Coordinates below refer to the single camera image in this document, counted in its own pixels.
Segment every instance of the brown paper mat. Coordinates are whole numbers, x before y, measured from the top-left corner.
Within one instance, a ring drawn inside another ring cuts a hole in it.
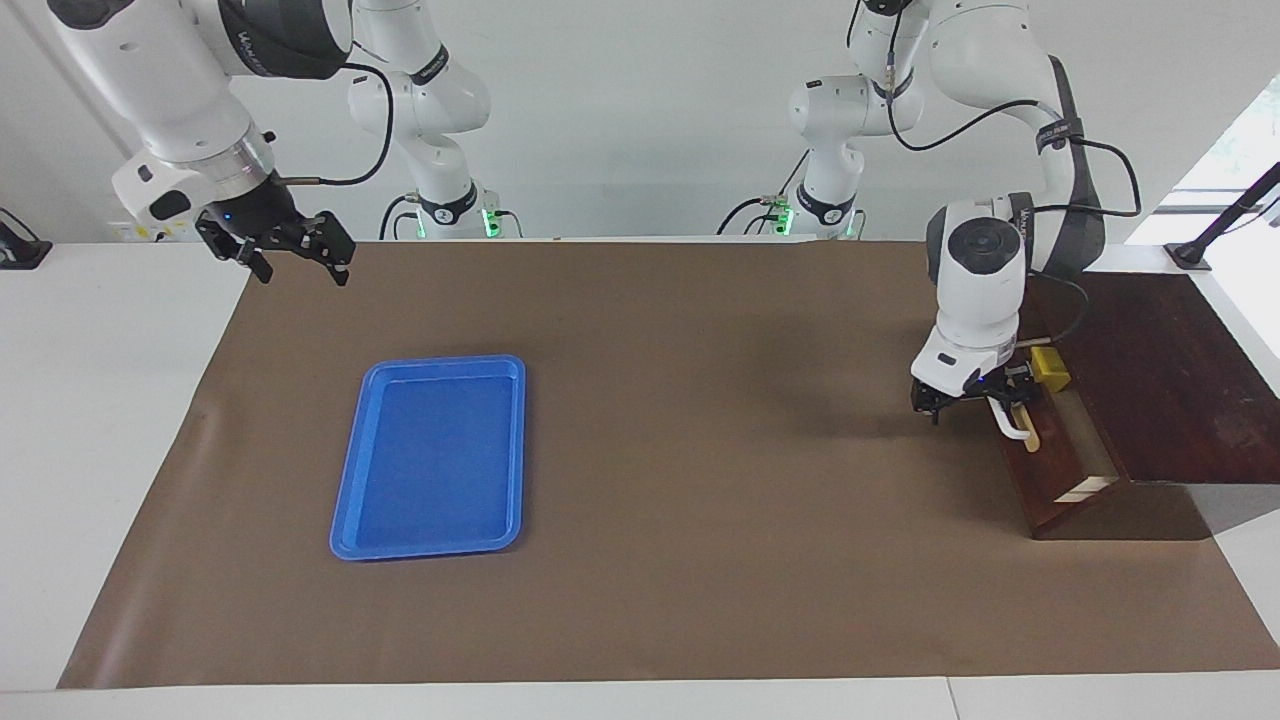
[[[250,283],[60,687],[1240,670],[1213,542],[1037,543],[982,405],[910,413],[923,247],[365,245]],[[529,366],[525,525],[346,564],[364,372]]]

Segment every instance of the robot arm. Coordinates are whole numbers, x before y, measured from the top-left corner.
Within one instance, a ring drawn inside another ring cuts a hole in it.
[[[806,82],[791,95],[791,124],[809,142],[809,165],[787,197],[794,210],[791,232],[819,238],[840,237],[854,219],[863,154],[851,146],[855,137],[891,135],[888,88],[899,129],[915,127],[924,99],[910,69],[895,83],[886,58],[893,40],[897,12],[902,10],[896,54],[911,68],[928,26],[923,4],[904,5],[860,0],[865,4],[851,32],[850,56],[858,74],[827,76]]]
[[[196,219],[220,260],[262,282],[262,250],[347,281],[355,243],[332,213],[303,217],[229,74],[326,78],[351,51],[344,0],[47,0],[60,38],[143,149],[111,182],[143,223]]]
[[[1002,415],[1016,401],[1012,357],[1028,272],[1071,279],[1102,254],[1105,227],[1084,155],[1084,127],[1061,63],[1030,33],[1025,1],[933,3],[931,60],[938,88],[965,105],[1025,123],[1044,176],[1037,193],[952,202],[928,225],[938,315],[911,364],[915,409],[937,413],[987,397]],[[890,74],[896,68],[890,67]]]
[[[471,177],[462,149],[447,137],[477,129],[489,120],[484,83],[451,59],[424,0],[356,0],[356,17],[370,54],[392,67],[393,145],[417,186],[419,223],[426,237],[495,234],[492,211],[497,196]],[[348,104],[361,127],[383,132],[387,104],[379,83],[357,78]]]

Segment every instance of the white table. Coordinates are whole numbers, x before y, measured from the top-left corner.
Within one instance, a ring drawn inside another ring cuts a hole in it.
[[[1169,268],[1114,249],[1100,269]],[[244,282],[200,245],[61,245],[38,272],[0,273],[0,717],[1243,720],[1280,707],[1280,673],[49,692]],[[1197,282],[1280,387],[1280,360]],[[1280,634],[1280,514],[1219,542]]]

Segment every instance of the window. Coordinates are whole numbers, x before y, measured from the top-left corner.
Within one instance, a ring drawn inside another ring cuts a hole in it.
[[[1129,238],[1133,245],[1187,242],[1280,161],[1280,77],[1231,123],[1226,133]],[[1254,215],[1245,215],[1238,227]],[[1280,229],[1257,222],[1224,236],[1206,260],[1219,284],[1280,355]]]

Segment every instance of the blue tray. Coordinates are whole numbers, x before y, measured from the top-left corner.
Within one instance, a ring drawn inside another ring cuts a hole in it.
[[[396,360],[365,374],[329,547],[343,560],[502,550],[520,533],[525,364]]]

